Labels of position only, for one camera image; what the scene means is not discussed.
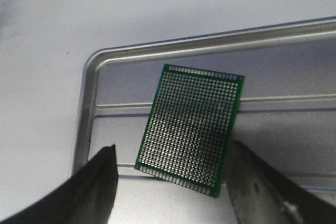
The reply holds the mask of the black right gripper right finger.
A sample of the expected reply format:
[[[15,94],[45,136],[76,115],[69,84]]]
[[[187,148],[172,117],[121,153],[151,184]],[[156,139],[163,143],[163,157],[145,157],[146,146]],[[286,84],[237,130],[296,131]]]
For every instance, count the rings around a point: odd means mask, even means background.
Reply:
[[[286,178],[242,142],[229,145],[225,179],[238,223],[335,223],[335,206]]]

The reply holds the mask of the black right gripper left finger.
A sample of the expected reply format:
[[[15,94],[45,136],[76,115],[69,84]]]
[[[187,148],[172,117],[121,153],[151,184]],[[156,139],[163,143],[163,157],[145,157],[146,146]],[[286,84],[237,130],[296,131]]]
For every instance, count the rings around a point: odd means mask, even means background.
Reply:
[[[50,194],[3,223],[108,223],[118,186],[115,145],[103,147]]]

